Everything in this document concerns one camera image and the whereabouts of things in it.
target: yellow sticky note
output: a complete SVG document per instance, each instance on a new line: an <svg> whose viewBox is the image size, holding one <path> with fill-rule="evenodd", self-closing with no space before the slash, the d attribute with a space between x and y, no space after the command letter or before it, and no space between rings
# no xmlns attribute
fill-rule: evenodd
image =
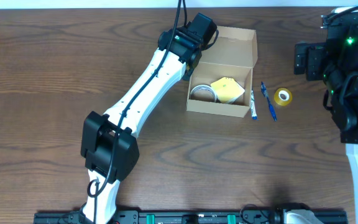
<svg viewBox="0 0 358 224"><path fill-rule="evenodd" d="M245 92L245 89L233 78L227 77L211 83L211 87L216 92L221 103L233 103Z"/></svg>

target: green light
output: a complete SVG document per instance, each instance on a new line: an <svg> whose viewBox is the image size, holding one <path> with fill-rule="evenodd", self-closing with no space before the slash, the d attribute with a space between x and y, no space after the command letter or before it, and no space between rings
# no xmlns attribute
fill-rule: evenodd
<svg viewBox="0 0 358 224"><path fill-rule="evenodd" d="M354 39L352 37L349 37L346 41L349 45L352 45L354 42Z"/></svg>

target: box lid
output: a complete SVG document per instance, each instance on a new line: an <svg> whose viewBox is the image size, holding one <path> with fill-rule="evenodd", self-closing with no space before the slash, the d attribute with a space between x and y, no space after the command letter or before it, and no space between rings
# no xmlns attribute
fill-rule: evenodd
<svg viewBox="0 0 358 224"><path fill-rule="evenodd" d="M256 31L223 26L218 26L218 31L218 39L203 51L200 62L253 68L258 59Z"/></svg>

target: yellow tape roll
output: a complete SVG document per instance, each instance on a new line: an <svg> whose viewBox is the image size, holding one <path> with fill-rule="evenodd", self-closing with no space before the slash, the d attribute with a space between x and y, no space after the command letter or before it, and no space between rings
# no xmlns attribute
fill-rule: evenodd
<svg viewBox="0 0 358 224"><path fill-rule="evenodd" d="M286 106L292 101L292 93L286 88L279 88L274 94L274 101L280 106Z"/></svg>

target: cardboard box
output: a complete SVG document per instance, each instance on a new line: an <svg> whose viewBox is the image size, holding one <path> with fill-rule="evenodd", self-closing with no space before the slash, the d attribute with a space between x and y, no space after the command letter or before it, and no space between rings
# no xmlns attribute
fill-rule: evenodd
<svg viewBox="0 0 358 224"><path fill-rule="evenodd" d="M218 26L218 39L203 56L193 72L187 95L187 110L243 118L250 105L253 68L258 59L256 31ZM190 99L190 91L197 85L210 85L222 77L231 77L245 88L242 96L231 105Z"/></svg>

